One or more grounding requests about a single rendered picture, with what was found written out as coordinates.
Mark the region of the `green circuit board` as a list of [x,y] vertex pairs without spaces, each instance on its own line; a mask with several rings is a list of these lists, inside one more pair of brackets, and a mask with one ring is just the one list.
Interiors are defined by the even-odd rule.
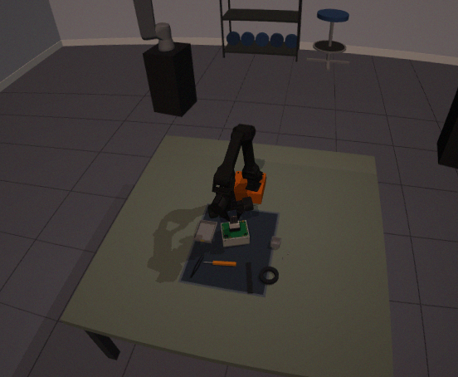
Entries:
[[[223,239],[248,236],[247,227],[246,227],[246,221],[244,221],[244,223],[239,221],[239,224],[240,224],[241,231],[230,232],[229,223],[222,223]],[[247,235],[245,235],[245,233]],[[228,237],[224,237],[224,235],[226,235],[226,236],[228,235]]]

